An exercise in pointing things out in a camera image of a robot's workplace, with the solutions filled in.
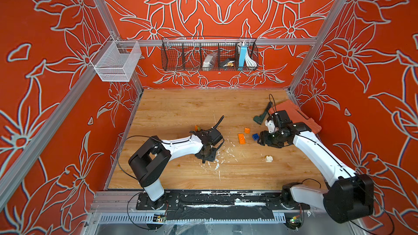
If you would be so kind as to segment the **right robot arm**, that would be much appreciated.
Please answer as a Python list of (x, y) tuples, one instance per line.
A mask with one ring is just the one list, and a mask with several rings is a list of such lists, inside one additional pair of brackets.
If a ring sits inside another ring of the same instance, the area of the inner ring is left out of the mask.
[(265, 120), (258, 144), (273, 148), (294, 145), (321, 172), (329, 188), (310, 188), (301, 182), (282, 187), (280, 203), (293, 208), (301, 203), (324, 210), (337, 223), (372, 215), (374, 182), (367, 174), (357, 174), (338, 159), (304, 122), (294, 123), (286, 111), (273, 113)]

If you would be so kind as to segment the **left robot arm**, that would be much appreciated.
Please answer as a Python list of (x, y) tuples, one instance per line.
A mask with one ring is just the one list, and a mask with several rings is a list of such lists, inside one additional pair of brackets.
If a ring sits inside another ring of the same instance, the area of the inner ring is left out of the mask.
[(194, 155), (202, 163), (213, 162), (223, 144), (224, 138), (216, 128), (174, 140), (152, 136), (129, 158), (128, 164), (148, 198), (156, 202), (164, 197), (160, 177), (170, 161)]

